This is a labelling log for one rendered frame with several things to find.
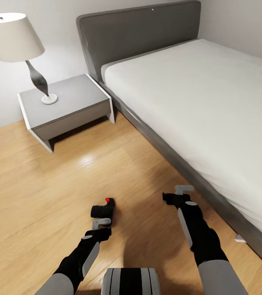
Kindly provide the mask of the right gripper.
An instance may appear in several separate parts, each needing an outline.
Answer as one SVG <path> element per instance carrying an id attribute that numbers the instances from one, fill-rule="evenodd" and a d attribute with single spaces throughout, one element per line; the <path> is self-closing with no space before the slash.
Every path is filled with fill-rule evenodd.
<path id="1" fill-rule="evenodd" d="M 163 196 L 163 201 L 166 202 L 167 205 L 174 205 L 175 207 L 179 199 L 182 199 L 182 198 L 187 200 L 190 199 L 190 195 L 184 194 L 184 193 L 183 195 L 176 195 L 174 193 L 168 193 L 168 194 L 163 193 L 162 196 Z"/>

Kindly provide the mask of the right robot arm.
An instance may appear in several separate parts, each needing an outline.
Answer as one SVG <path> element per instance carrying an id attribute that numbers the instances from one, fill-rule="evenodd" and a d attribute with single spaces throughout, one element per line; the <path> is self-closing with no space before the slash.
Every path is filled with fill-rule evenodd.
<path id="1" fill-rule="evenodd" d="M 249 295 L 221 249 L 215 230 L 203 220 L 203 213 L 190 195 L 183 191 L 194 191 L 190 185 L 176 185 L 175 193 L 163 193 L 163 201 L 178 209 L 178 216 L 189 248 L 200 274 L 205 295 Z"/>

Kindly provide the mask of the robot trunk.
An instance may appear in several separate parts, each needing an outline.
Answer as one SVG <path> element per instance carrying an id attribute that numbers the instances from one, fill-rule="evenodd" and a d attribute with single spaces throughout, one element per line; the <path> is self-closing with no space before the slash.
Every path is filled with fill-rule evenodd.
<path id="1" fill-rule="evenodd" d="M 154 268 L 107 268 L 101 295 L 161 295 Z"/>

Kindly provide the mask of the digital camera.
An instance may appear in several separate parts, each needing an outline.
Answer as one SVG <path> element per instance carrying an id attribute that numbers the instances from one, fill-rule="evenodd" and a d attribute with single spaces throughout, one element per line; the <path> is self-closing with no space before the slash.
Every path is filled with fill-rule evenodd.
<path id="1" fill-rule="evenodd" d="M 111 219 L 111 223 L 107 225 L 103 225 L 104 227 L 111 227 L 113 221 L 114 207 L 115 202 L 113 198 L 106 198 L 107 204 L 105 206 L 92 206 L 91 209 L 91 218 L 109 218 Z"/>

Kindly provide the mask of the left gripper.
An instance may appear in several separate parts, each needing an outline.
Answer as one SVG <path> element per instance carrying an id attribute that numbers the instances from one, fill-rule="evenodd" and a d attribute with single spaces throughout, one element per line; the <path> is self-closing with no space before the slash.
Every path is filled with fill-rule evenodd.
<path id="1" fill-rule="evenodd" d="M 101 228 L 95 231 L 93 230 L 87 231 L 85 235 L 93 234 L 93 233 L 98 234 L 98 236 L 100 237 L 100 241 L 107 241 L 109 239 L 109 236 L 112 235 L 112 231 L 110 227 Z"/>

